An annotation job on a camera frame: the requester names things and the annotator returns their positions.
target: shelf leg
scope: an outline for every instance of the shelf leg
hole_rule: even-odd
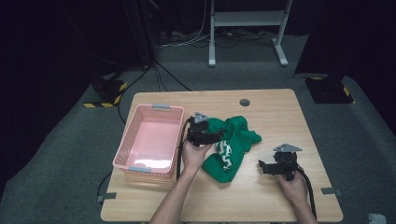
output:
[[[215,0],[212,0],[210,9],[210,41],[209,41],[209,67],[216,66],[215,52]]]

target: green cloth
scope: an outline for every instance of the green cloth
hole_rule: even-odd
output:
[[[224,134],[216,143],[218,153],[210,155],[202,165],[204,171],[220,183],[231,182],[253,144],[259,143],[262,137],[248,130],[248,122],[242,116],[232,117],[225,121],[209,119],[208,133],[216,133],[220,129]]]

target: pink plastic basket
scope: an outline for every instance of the pink plastic basket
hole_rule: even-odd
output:
[[[184,108],[138,105],[113,161],[127,180],[161,182],[172,178]]]

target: black device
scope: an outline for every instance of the black device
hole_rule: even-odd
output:
[[[209,123],[206,121],[207,119],[208,116],[198,112],[195,112],[194,117],[187,119],[187,122],[190,124],[187,131],[187,139],[196,147],[216,143],[224,133],[223,130],[217,133],[207,133],[206,130],[209,128]]]
[[[296,151],[302,150],[289,144],[283,144],[276,147],[274,151],[276,151],[274,155],[276,163],[266,164],[259,160],[262,172],[268,175],[284,175],[286,180],[292,180],[294,178],[293,172],[296,170],[296,167],[300,167],[297,163]]]
[[[224,133],[224,130],[219,130],[217,133],[207,133],[207,129],[209,128],[209,123],[207,120],[208,116],[203,115],[199,112],[194,113],[194,117],[189,117],[184,123],[184,127],[180,136],[180,143],[178,145],[178,154],[177,154],[177,178],[180,176],[180,163],[181,163],[181,152],[183,150],[184,139],[184,131],[186,130],[186,126],[189,123],[190,127],[187,130],[186,140],[189,140],[194,146],[198,147],[200,145],[213,144],[220,141],[221,136]]]
[[[302,149],[289,144],[283,144],[274,148],[274,151],[276,152],[274,155],[276,163],[267,164],[264,161],[259,160],[259,165],[262,168],[262,172],[268,175],[283,175],[287,181],[294,179],[294,172],[299,172],[305,179],[306,186],[308,187],[312,213],[314,214],[314,217],[317,217],[314,192],[312,190],[311,182],[309,181],[309,178],[305,174],[303,168],[301,168],[301,166],[297,163],[296,152],[302,151]]]

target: human hand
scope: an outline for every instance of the human hand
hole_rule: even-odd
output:
[[[204,163],[206,152],[211,147],[212,144],[196,147],[189,140],[186,140],[182,151],[184,169],[198,171]]]
[[[291,181],[285,180],[282,175],[276,175],[282,187],[285,197],[293,204],[293,206],[300,206],[308,203],[307,188],[303,176],[299,172],[294,172],[294,178]]]

